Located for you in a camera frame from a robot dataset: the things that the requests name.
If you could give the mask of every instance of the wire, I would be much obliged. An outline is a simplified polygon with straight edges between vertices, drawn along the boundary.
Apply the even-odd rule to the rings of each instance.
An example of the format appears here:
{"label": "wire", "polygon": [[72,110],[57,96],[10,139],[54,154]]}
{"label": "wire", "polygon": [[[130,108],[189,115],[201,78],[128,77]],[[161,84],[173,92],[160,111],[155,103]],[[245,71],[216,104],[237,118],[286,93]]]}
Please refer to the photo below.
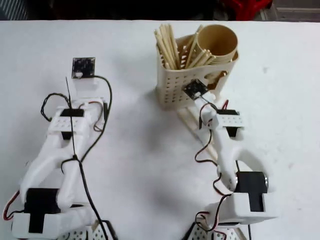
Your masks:
{"label": "wire", "polygon": [[218,194],[220,194],[221,196],[224,196],[225,194],[216,187],[216,183],[220,181],[221,177],[222,177],[222,174],[221,174],[221,172],[220,172],[219,177],[218,177],[216,180],[213,181],[213,184],[212,184],[212,185],[213,185],[213,189],[214,189]]}
{"label": "wire", "polygon": [[216,105],[214,105],[212,102],[210,102],[210,101],[208,101],[207,99],[205,99],[202,95],[200,96],[200,98],[202,98],[202,99],[205,100],[208,104],[210,104],[210,106],[211,106],[214,110],[216,110],[216,111],[219,110]]}
{"label": "wire", "polygon": [[252,240],[252,236],[251,236],[251,225],[248,224],[248,233],[249,233],[249,240]]}
{"label": "wire", "polygon": [[[102,132],[102,129],[99,128],[99,127],[97,126],[97,124],[98,124],[98,122],[100,121],[100,119],[101,119],[101,117],[102,117],[102,113],[104,112],[104,106],[103,106],[103,105],[101,104],[101,102],[99,102],[99,101],[89,101],[88,104],[99,104],[99,105],[100,105],[101,111],[100,111],[100,114],[99,114],[99,117],[98,117],[97,121],[96,121],[96,122],[94,123],[94,125],[93,125],[93,130],[94,130],[95,132]],[[80,104],[79,107],[78,107],[78,109],[80,109],[83,105],[85,105],[85,104],[84,104],[84,103]]]}
{"label": "wire", "polygon": [[16,193],[11,197],[11,199],[8,201],[8,203],[5,205],[4,207],[4,210],[3,210],[3,213],[2,213],[2,217],[3,217],[3,220],[5,221],[9,221],[11,220],[14,216],[13,214],[15,213],[22,213],[23,211],[13,211],[11,212],[9,215],[8,214],[8,210],[9,210],[9,207],[10,205],[16,200],[16,198],[19,196],[20,194],[20,191],[16,191]]}
{"label": "wire", "polygon": [[109,118],[109,113],[111,111],[111,106],[112,106],[112,99],[113,99],[113,94],[112,94],[112,87],[111,87],[111,84],[110,82],[103,76],[99,76],[99,75],[94,75],[93,76],[94,78],[98,78],[98,79],[102,79],[106,82],[106,84],[108,85],[109,87],[109,94],[110,94],[110,99],[109,99],[109,107],[107,109],[107,115],[106,115],[106,118],[104,120],[104,124],[103,124],[103,127],[102,127],[102,131],[100,133],[100,135],[96,138],[96,140],[93,142],[93,144],[88,148],[88,150],[84,153],[83,157],[81,158],[81,162],[83,162],[86,158],[86,156],[88,155],[88,153],[90,152],[90,150],[97,144],[97,142],[99,141],[99,139],[101,138],[101,136],[104,134],[105,132],[105,129],[106,129],[106,125],[107,125],[107,122],[108,122],[108,118]]}
{"label": "wire", "polygon": [[220,210],[220,206],[222,204],[222,202],[227,198],[227,197],[230,197],[231,194],[226,194],[226,195],[223,195],[220,199],[220,202],[218,204],[218,207],[216,208],[216,212],[215,212],[215,217],[214,217],[214,223],[213,223],[213,226],[210,228],[210,229],[204,229],[201,225],[199,225],[199,222],[197,222],[197,216],[199,214],[210,214],[210,212],[208,211],[199,211],[196,215],[195,215],[195,218],[194,218],[194,222],[198,225],[199,228],[201,228],[202,230],[204,230],[205,232],[211,232],[212,230],[215,230],[215,228],[217,227],[218,225],[218,217],[219,217],[219,210]]}
{"label": "wire", "polygon": [[43,103],[42,103],[42,106],[41,106],[41,110],[40,110],[41,115],[42,115],[48,122],[51,122],[52,117],[47,117],[47,115],[45,114],[45,106],[46,106],[47,101],[49,100],[49,98],[52,97],[52,96],[59,96],[59,97],[64,98],[64,100],[66,101],[67,105],[70,107],[70,105],[69,105],[69,100],[68,100],[67,96],[63,95],[62,93],[56,93],[56,92],[50,93],[50,94],[43,100]]}
{"label": "wire", "polygon": [[85,191],[86,197],[88,198],[89,204],[90,204],[92,210],[94,211],[95,216],[96,216],[96,218],[98,219],[98,222],[99,222],[99,224],[100,224],[100,226],[101,226],[101,228],[102,228],[104,238],[105,238],[106,240],[108,240],[108,235],[107,235],[105,226],[103,225],[103,222],[102,222],[102,220],[101,220],[101,218],[100,218],[100,215],[99,215],[99,213],[98,213],[98,211],[97,211],[97,209],[96,209],[96,206],[95,206],[95,204],[94,204],[94,202],[93,202],[93,200],[92,200],[92,198],[91,198],[91,195],[90,195],[90,192],[89,192],[89,189],[88,189],[87,180],[86,180],[86,176],[85,176],[85,172],[84,172],[84,168],[83,168],[82,162],[81,162],[78,158],[75,158],[75,157],[70,158],[70,159],[67,159],[67,160],[64,160],[64,161],[62,161],[62,163],[61,163],[61,170],[62,170],[62,172],[63,172],[63,168],[62,168],[62,167],[63,167],[63,164],[65,164],[65,163],[67,163],[67,162],[70,162],[70,161],[77,161],[78,164],[79,164],[80,173],[81,173],[81,178],[82,178],[82,182],[83,182],[83,186],[84,186],[84,191]]}
{"label": "wire", "polygon": [[209,144],[211,143],[211,140],[212,140],[212,130],[210,129],[210,137],[209,137],[209,140],[207,142],[206,145],[204,145],[195,155],[194,155],[194,160],[197,162],[197,163],[213,163],[216,167],[218,166],[218,164],[211,160],[211,159],[203,159],[203,160],[198,160],[197,159],[197,156],[202,152],[204,151],[208,146]]}
{"label": "wire", "polygon": [[227,99],[227,100],[224,102],[224,104],[223,104],[223,106],[222,106],[221,109],[226,110],[227,107],[228,107],[228,103],[229,103],[229,100]]}
{"label": "wire", "polygon": [[75,149],[75,136],[74,136],[74,124],[72,122],[72,103],[71,103],[71,96],[69,90],[68,79],[65,77],[66,88],[68,89],[68,100],[69,100],[69,108],[70,108],[70,123],[71,123],[71,136],[72,136],[72,147],[73,147],[73,155],[76,156],[76,149]]}
{"label": "wire", "polygon": [[214,232],[223,235],[223,240],[226,240],[226,239],[227,239],[227,234],[225,234],[224,232],[222,232],[222,231],[217,231],[217,230],[214,230]]}
{"label": "wire", "polygon": [[[107,122],[108,122],[108,118],[109,118],[109,113],[110,113],[110,110],[111,110],[111,106],[112,106],[112,99],[113,99],[113,94],[112,94],[112,87],[111,87],[111,84],[109,83],[109,81],[105,78],[105,77],[102,77],[102,76],[98,76],[98,75],[95,75],[93,76],[95,78],[100,78],[100,79],[103,79],[107,85],[108,85],[108,88],[109,88],[109,93],[110,93],[110,99],[109,99],[109,107],[107,109],[107,115],[106,115],[106,118],[104,120],[104,124],[103,124],[103,128],[102,128],[102,131],[100,133],[100,135],[96,138],[96,140],[93,142],[93,144],[88,148],[88,150],[84,153],[83,157],[81,158],[81,160],[78,159],[76,153],[74,153],[74,156],[70,159],[67,159],[67,160],[64,160],[62,161],[61,163],[61,171],[63,172],[63,164],[67,163],[67,162],[70,162],[70,161],[77,161],[78,164],[79,164],[79,168],[80,168],[80,173],[81,173],[81,178],[82,178],[82,182],[83,182],[83,186],[84,186],[84,191],[85,191],[85,194],[88,198],[88,201],[89,201],[89,204],[92,208],[92,210],[94,211],[95,215],[96,215],[96,218],[98,219],[98,222],[102,228],[102,231],[103,231],[103,235],[104,235],[104,238],[106,240],[108,240],[108,235],[107,235],[107,232],[106,232],[106,229],[105,229],[105,226],[103,225],[103,222],[100,218],[100,215],[96,209],[96,206],[91,198],[91,195],[89,193],[89,189],[88,189],[88,185],[87,185],[87,180],[86,180],[86,176],[85,176],[85,172],[84,172],[84,168],[83,168],[83,161],[85,160],[86,156],[88,155],[88,153],[90,152],[90,150],[96,145],[96,143],[99,141],[99,139],[101,138],[102,134],[104,133],[105,131],[105,128],[106,128],[106,125],[107,125]],[[74,141],[74,132],[72,130],[72,141]]]}
{"label": "wire", "polygon": [[65,240],[68,240],[70,238],[70,232],[68,233],[68,236],[66,237]]}
{"label": "wire", "polygon": [[236,165],[236,169],[238,170],[238,172],[240,172],[240,167],[239,167],[238,160],[235,160],[235,165]]}

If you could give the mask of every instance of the white plastic basket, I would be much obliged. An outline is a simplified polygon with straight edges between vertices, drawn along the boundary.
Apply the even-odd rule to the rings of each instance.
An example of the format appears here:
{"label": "white plastic basket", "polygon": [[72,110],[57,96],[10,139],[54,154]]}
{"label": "white plastic basket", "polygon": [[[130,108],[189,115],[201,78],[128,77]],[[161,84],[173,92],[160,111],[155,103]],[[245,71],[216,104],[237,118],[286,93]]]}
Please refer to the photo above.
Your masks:
{"label": "white plastic basket", "polygon": [[[177,38],[178,51],[181,52],[184,45],[192,35]],[[193,101],[182,91],[182,88],[193,79],[199,79],[219,99],[220,91],[226,83],[232,68],[239,58],[235,53],[232,61],[219,65],[205,65],[190,69],[170,70],[164,68],[164,58],[157,48],[157,86],[156,93],[158,101],[164,110],[176,110],[190,106]]]}

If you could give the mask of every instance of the white table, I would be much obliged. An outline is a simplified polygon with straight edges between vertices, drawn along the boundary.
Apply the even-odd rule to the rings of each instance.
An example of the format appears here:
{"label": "white table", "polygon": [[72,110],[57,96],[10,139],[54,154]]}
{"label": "white table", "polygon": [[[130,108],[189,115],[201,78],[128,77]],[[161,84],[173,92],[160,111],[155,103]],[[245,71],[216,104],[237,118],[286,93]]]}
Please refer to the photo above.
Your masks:
{"label": "white table", "polygon": [[[175,36],[201,22],[172,22]],[[41,148],[40,115],[51,92],[66,93],[73,57],[96,57],[114,105],[106,132],[84,163],[91,196],[120,240],[177,240],[196,212],[219,196],[216,170],[197,164],[201,144],[156,86],[157,21],[0,21],[0,206],[18,189],[25,164]],[[219,22],[238,36],[240,59],[222,94],[246,116],[256,147],[274,171],[280,216],[253,225],[254,240],[317,238],[320,222],[320,24]],[[52,99],[46,112],[62,103]],[[50,186],[56,177],[46,181]],[[79,200],[86,200],[79,182]],[[12,209],[21,209],[16,201]],[[1,221],[0,239],[12,239]]]}

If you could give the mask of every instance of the black circuit board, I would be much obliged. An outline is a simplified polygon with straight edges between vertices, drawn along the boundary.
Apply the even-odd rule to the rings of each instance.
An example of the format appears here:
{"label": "black circuit board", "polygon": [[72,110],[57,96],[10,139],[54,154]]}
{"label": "black circuit board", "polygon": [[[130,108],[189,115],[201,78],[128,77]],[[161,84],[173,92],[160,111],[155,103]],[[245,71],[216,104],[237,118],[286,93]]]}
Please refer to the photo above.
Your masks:
{"label": "black circuit board", "polygon": [[208,92],[206,85],[204,85],[199,79],[191,80],[191,82],[185,85],[182,90],[192,100],[196,100],[198,97]]}
{"label": "black circuit board", "polygon": [[92,78],[95,75],[95,57],[75,57],[72,64],[72,78]]}

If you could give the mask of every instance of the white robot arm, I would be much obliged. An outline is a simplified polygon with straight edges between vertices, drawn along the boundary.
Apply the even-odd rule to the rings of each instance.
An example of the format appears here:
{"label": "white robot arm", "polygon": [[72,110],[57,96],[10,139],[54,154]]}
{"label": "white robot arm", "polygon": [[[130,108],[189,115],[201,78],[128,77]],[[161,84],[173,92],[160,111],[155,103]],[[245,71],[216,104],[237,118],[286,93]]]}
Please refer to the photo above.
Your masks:
{"label": "white robot arm", "polygon": [[[50,121],[50,125],[40,153],[28,166],[20,184],[19,193],[24,210],[14,213],[12,223],[12,235],[18,239],[57,239],[73,230],[93,225],[98,217],[92,205],[75,202],[75,191],[77,185],[81,183],[82,175],[80,175],[82,168],[80,161],[90,150],[89,140],[94,131],[100,132],[99,137],[103,133],[97,124],[104,122],[103,127],[105,127],[110,110],[103,97],[97,94],[98,84],[93,77],[99,76],[94,76],[91,71],[94,70],[94,63],[94,58],[74,58],[72,75],[81,74],[80,77],[83,77],[73,79],[77,99],[70,103],[66,96],[62,96],[65,97],[67,104],[58,107],[52,119],[47,118],[41,109],[41,113]],[[61,186],[40,188],[44,179],[56,169],[63,172]]]}
{"label": "white robot arm", "polygon": [[[212,131],[217,152],[217,173],[224,186],[232,192],[219,202],[205,208],[208,228],[235,228],[239,224],[250,225],[277,217],[274,203],[275,188],[267,163],[258,157],[252,146],[242,141],[244,123],[235,110],[218,109],[215,96],[198,79],[184,87],[183,91],[194,100],[201,127]],[[236,161],[244,162],[251,171],[235,170]]]}

